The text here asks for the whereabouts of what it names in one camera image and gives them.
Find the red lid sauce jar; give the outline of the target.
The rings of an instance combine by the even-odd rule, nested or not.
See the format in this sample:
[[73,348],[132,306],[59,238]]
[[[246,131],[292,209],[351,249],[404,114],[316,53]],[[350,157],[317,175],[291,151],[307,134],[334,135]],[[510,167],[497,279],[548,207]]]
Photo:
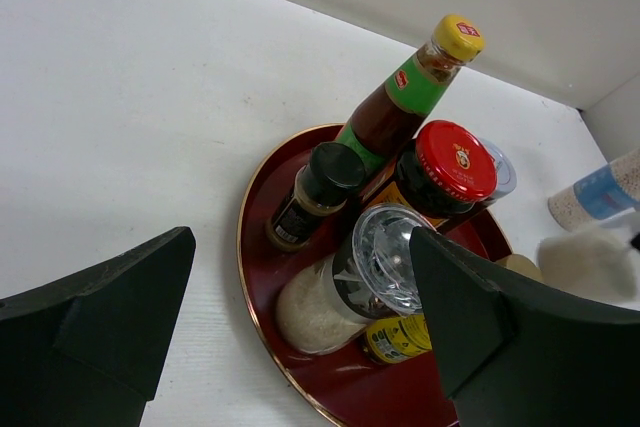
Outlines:
[[363,207],[401,204],[446,233],[483,210],[496,187],[494,159],[480,140],[454,122],[435,120],[403,147]]

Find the small yellow label bottle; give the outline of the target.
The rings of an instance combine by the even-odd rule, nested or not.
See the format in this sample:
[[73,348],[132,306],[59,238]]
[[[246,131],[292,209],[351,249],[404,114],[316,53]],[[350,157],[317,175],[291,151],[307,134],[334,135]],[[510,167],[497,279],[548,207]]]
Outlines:
[[[527,257],[511,254],[496,264],[529,279],[544,283],[540,269]],[[394,365],[432,350],[423,314],[379,320],[368,327],[360,338],[364,353],[381,365]]]

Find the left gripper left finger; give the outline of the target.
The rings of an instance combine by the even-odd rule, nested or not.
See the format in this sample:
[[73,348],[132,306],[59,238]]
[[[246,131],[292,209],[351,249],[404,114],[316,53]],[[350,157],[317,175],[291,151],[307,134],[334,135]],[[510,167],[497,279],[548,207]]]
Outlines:
[[173,228],[1,301],[4,426],[137,426],[155,398],[196,250]]

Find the green label sauce bottle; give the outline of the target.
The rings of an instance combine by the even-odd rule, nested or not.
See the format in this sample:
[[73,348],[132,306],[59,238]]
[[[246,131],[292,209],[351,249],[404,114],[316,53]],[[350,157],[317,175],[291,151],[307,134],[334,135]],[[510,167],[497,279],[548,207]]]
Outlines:
[[335,141],[359,155],[369,179],[377,176],[484,48],[473,22],[457,14],[444,16],[430,39],[359,104]]

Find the small black cap spice jar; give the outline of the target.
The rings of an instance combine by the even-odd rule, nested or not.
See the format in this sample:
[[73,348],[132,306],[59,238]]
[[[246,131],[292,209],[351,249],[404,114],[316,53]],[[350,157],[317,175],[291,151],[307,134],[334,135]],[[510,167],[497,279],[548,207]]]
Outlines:
[[353,149],[338,142],[318,144],[266,222],[267,238],[284,252],[301,250],[324,220],[357,193],[365,179],[366,168]]

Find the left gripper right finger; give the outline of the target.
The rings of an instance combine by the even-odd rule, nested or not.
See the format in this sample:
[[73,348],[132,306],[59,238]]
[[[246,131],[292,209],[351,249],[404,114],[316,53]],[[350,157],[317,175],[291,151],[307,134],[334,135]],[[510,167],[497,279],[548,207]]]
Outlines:
[[409,241],[441,386],[463,426],[635,426],[639,315],[488,261]]

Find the white lid spice jar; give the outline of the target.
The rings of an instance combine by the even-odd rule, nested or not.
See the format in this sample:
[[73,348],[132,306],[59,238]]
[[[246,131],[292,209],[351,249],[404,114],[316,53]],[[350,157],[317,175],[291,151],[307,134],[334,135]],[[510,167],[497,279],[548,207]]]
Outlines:
[[492,157],[496,170],[496,188],[494,192],[483,201],[484,205],[490,206],[515,190],[517,186],[517,175],[510,159],[497,145],[484,138],[480,138],[479,141]]

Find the black cap round bottle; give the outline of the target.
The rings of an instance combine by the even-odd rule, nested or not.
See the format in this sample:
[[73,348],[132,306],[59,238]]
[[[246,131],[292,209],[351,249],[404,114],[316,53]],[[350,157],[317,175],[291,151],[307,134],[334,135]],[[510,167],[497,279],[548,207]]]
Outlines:
[[536,262],[546,284],[611,305],[639,300],[639,237],[592,228],[540,242]]

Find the salt grinder clear lid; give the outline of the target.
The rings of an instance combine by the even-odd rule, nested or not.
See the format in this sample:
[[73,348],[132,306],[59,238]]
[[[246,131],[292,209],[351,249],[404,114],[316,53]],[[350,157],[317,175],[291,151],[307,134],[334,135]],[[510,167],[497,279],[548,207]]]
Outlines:
[[395,203],[366,209],[336,252],[305,267],[281,290],[275,309],[280,335],[304,354],[327,355],[373,323],[423,312],[412,234],[432,224]]

